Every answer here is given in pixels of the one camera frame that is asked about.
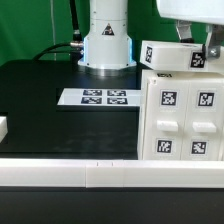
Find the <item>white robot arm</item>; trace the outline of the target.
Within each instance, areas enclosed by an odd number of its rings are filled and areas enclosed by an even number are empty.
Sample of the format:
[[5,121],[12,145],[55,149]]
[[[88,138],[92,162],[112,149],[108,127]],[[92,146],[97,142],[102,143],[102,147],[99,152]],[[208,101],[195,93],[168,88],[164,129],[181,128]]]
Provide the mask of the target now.
[[[134,66],[127,35],[128,0],[90,0],[90,31],[81,66]],[[224,0],[156,0],[159,15],[176,21],[179,42],[144,40],[140,62],[159,71],[224,73]]]

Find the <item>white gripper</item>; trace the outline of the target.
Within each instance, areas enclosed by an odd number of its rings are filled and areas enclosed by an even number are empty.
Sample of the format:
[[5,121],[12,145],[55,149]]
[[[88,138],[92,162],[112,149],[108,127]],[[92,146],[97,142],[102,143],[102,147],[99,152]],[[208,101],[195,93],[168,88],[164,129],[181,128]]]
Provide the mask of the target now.
[[176,31],[181,43],[194,42],[190,21],[207,23],[206,59],[220,57],[224,41],[224,0],[156,0],[156,5],[161,17],[177,20]]

